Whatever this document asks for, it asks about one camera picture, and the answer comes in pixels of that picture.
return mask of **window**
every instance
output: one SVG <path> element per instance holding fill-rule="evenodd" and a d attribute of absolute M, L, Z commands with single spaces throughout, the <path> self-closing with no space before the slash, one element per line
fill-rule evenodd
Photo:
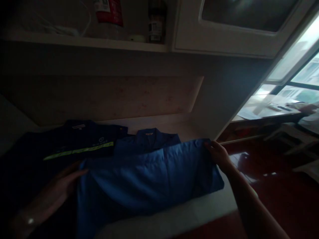
<path fill-rule="evenodd" d="M 306 62 L 316 48 L 319 39 L 319 14 L 314 17 L 296 42 L 290 47 L 279 63 L 272 70 L 267 82 L 283 84 L 291 78 L 296 71 Z"/>
<path fill-rule="evenodd" d="M 254 95 L 280 95 L 290 100 L 319 101 L 319 13 L 278 62 Z"/>
<path fill-rule="evenodd" d="M 288 99 L 302 101 L 307 103 L 315 103 L 319 101 L 319 91 L 299 88 L 294 86 L 285 86 L 278 95 Z"/>
<path fill-rule="evenodd" d="M 291 82 L 319 86 L 319 54 L 312 58 Z"/>
<path fill-rule="evenodd" d="M 263 84 L 256 90 L 254 95 L 268 95 L 275 87 L 275 85 Z"/>

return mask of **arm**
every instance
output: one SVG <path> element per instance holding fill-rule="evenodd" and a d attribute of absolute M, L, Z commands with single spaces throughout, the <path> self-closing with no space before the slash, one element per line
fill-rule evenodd
<path fill-rule="evenodd" d="M 74 191 L 76 179 L 88 170 L 78 171 L 76 162 L 56 175 L 40 194 L 10 221 L 13 238 L 26 239 L 39 225 L 45 222 Z"/>
<path fill-rule="evenodd" d="M 313 105 L 313 104 L 309 104 L 309 105 L 306 105 L 306 106 L 304 106 L 304 107 L 301 107 L 301 108 L 299 109 L 299 111 L 302 112 L 302 113 L 305 113 L 305 114 L 307 114 L 307 115 L 312 115 L 312 114 L 315 113 L 313 110 L 315 110 L 315 109 L 317 109 L 317 108 L 318 108 L 318 106 Z"/>
<path fill-rule="evenodd" d="M 210 151 L 213 161 L 226 174 L 230 182 L 248 238 L 289 239 L 232 164 L 226 149 L 215 141 L 205 146 Z"/>

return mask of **desk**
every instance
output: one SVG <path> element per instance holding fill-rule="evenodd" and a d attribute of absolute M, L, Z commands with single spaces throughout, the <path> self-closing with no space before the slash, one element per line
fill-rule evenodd
<path fill-rule="evenodd" d="M 267 107 L 270 102 L 275 103 L 278 106 L 289 108 L 285 106 L 285 104 L 294 103 L 296 101 L 276 95 L 258 95 L 250 97 L 243 108 L 261 118 L 247 120 L 236 115 L 224 132 L 219 136 L 217 141 L 223 143 L 233 140 L 246 140 L 252 137 L 265 135 L 276 130 L 281 123 L 298 122 L 304 116 L 303 113 L 293 108 L 289 108 L 291 111 L 275 111 Z"/>
<path fill-rule="evenodd" d="M 260 116 L 262 118 L 270 118 L 270 117 L 283 116 L 283 115 L 293 115 L 293 114 L 300 113 L 300 111 L 293 108 L 289 108 L 292 111 L 286 111 L 286 110 L 275 111 L 267 107 L 267 105 L 270 102 L 273 102 L 277 104 L 278 106 L 289 108 L 285 106 L 286 103 L 294 103 L 296 101 L 284 98 L 282 96 L 277 96 L 277 95 L 256 95 L 256 96 L 250 97 L 249 100 L 246 102 L 246 104 L 243 106 L 243 108 L 253 112 L 255 115 Z M 247 119 L 244 119 L 236 115 L 233 118 L 232 122 L 241 121 L 241 120 L 247 120 Z"/>

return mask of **bottle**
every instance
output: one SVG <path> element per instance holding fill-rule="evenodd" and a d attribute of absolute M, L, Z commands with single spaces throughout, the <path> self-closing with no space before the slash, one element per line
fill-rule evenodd
<path fill-rule="evenodd" d="M 167 6 L 163 0 L 149 0 L 149 42 L 164 43 Z"/>
<path fill-rule="evenodd" d="M 122 9 L 120 0 L 93 0 L 97 20 L 99 22 L 99 38 L 125 40 Z"/>

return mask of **person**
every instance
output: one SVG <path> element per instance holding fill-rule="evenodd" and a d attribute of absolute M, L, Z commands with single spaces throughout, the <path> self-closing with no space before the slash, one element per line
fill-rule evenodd
<path fill-rule="evenodd" d="M 230 182 L 248 238 L 288 239 L 288 235 L 232 164 L 226 149 L 215 141 L 205 144 L 205 147 Z M 74 163 L 57 175 L 25 209 L 11 220 L 10 226 L 15 238 L 27 238 L 65 202 L 74 191 L 76 179 L 87 173 L 87 170 L 77 170 L 79 163 Z"/>
<path fill-rule="evenodd" d="M 314 111 L 319 108 L 319 101 L 303 106 L 299 109 L 300 112 L 309 116 L 299 120 L 296 127 L 312 136 L 319 137 L 319 111 Z"/>

